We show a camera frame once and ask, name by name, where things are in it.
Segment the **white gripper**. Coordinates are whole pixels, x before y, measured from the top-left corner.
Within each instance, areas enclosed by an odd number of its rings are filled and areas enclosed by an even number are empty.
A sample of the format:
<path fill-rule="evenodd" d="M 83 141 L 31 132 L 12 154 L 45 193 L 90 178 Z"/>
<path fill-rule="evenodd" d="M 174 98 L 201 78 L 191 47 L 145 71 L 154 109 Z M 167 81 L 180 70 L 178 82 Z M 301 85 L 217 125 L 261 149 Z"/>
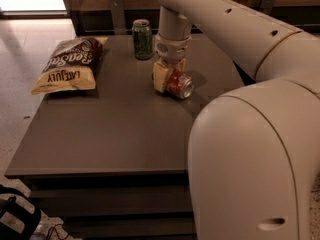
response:
<path fill-rule="evenodd" d="M 183 72 L 186 66 L 186 51 L 188 49 L 188 41 L 190 36 L 183 40 L 169 40 L 160 34 L 155 36 L 155 52 L 165 62 L 169 64 L 178 64 L 176 69 Z M 173 72 L 173 66 L 158 60 L 153 65 L 152 79 L 155 90 L 163 93 L 166 83 Z"/>

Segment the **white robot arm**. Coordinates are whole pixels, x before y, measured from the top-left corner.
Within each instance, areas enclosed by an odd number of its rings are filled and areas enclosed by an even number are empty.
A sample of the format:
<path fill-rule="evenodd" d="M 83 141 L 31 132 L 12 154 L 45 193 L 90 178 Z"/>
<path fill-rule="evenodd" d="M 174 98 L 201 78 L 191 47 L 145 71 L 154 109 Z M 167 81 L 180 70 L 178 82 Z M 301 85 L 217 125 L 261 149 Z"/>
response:
<path fill-rule="evenodd" d="M 157 0 L 159 43 L 192 23 L 254 84 L 211 101 L 193 123 L 188 174 L 198 240 L 311 240 L 319 174 L 317 37 L 232 0 Z"/>

